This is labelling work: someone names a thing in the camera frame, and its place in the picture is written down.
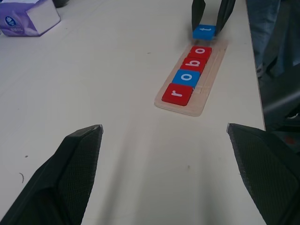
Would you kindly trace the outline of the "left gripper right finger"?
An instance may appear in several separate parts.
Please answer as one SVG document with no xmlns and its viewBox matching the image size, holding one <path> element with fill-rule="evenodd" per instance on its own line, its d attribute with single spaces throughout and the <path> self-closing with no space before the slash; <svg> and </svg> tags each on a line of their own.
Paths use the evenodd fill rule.
<svg viewBox="0 0 300 225">
<path fill-rule="evenodd" d="M 227 126 L 242 181 L 268 225 L 300 223 L 300 157 L 274 134 Z"/>
</svg>

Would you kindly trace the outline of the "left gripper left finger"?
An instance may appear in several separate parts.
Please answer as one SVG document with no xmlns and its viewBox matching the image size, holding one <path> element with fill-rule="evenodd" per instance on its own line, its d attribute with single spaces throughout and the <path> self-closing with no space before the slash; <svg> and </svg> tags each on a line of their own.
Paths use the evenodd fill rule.
<svg viewBox="0 0 300 225">
<path fill-rule="evenodd" d="M 102 125 L 79 129 L 32 175 L 2 225 L 79 225 L 96 176 Z"/>
</svg>

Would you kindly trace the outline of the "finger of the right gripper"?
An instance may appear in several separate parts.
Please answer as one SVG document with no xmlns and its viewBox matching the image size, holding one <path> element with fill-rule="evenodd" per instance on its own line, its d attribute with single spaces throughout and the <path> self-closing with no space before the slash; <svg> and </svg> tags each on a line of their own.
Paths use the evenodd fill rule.
<svg viewBox="0 0 300 225">
<path fill-rule="evenodd" d="M 195 30 L 200 24 L 206 3 L 204 0 L 193 0 L 192 3 L 192 30 Z"/>
<path fill-rule="evenodd" d="M 215 33 L 220 33 L 233 12 L 236 0 L 222 0 L 217 15 Z"/>
</svg>

